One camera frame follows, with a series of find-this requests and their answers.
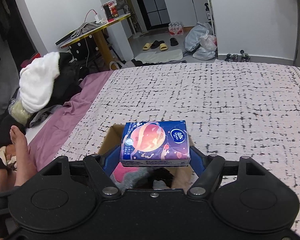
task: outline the screw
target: screw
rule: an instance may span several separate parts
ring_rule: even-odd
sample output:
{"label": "screw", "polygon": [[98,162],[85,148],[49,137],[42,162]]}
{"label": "screw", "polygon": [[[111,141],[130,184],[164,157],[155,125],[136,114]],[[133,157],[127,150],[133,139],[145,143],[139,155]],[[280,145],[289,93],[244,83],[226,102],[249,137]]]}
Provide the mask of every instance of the screw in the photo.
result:
{"label": "screw", "polygon": [[152,192],[152,193],[150,194],[150,197],[159,197],[159,193]]}
{"label": "screw", "polygon": [[190,189],[190,193],[193,195],[200,196],[206,193],[206,190],[203,187],[193,187]]}
{"label": "screw", "polygon": [[103,194],[106,194],[108,196],[112,196],[118,193],[118,189],[116,187],[105,187],[102,190]]}

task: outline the red cable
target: red cable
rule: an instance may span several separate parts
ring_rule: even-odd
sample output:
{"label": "red cable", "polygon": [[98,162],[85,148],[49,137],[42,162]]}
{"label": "red cable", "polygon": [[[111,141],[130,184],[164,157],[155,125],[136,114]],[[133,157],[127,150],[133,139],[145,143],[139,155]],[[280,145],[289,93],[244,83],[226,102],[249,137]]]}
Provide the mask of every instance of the red cable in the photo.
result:
{"label": "red cable", "polygon": [[87,15],[86,15],[86,17],[84,19],[84,22],[86,22],[87,16],[88,16],[89,12],[91,12],[91,11],[94,11],[94,13],[97,15],[97,12],[94,9],[91,9],[90,11],[88,11],[88,13],[87,13]]}

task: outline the wooden table leg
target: wooden table leg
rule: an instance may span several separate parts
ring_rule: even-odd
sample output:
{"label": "wooden table leg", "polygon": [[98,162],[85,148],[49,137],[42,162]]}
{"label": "wooden table leg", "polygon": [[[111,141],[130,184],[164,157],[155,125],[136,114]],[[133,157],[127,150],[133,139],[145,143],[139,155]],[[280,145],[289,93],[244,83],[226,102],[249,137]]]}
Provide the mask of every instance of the wooden table leg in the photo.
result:
{"label": "wooden table leg", "polygon": [[109,67],[110,62],[113,61],[113,57],[112,57],[111,51],[108,47],[108,44],[106,42],[106,39],[103,36],[102,31],[96,32],[92,36],[99,48],[101,55],[103,56],[103,59],[104,59],[106,65]]}

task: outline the bedspread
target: bedspread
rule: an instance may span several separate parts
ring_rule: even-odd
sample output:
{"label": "bedspread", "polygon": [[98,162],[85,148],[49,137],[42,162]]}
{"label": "bedspread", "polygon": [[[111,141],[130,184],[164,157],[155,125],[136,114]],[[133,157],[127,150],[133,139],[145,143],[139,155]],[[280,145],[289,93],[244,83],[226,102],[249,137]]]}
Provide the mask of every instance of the bedspread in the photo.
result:
{"label": "bedspread", "polygon": [[[186,120],[196,147],[226,160],[248,155],[300,200],[300,70],[263,63],[188,63],[115,71],[58,152],[98,152],[109,127]],[[300,234],[300,212],[293,225]]]}

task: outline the purple sheet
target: purple sheet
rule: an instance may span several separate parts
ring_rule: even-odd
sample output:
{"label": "purple sheet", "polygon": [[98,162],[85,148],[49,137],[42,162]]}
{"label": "purple sheet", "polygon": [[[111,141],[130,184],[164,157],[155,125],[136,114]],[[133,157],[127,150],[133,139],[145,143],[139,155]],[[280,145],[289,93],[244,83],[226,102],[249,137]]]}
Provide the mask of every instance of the purple sheet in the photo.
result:
{"label": "purple sheet", "polygon": [[30,142],[30,157],[41,170],[49,164],[84,117],[113,71],[88,75],[80,84],[82,91],[64,103]]}

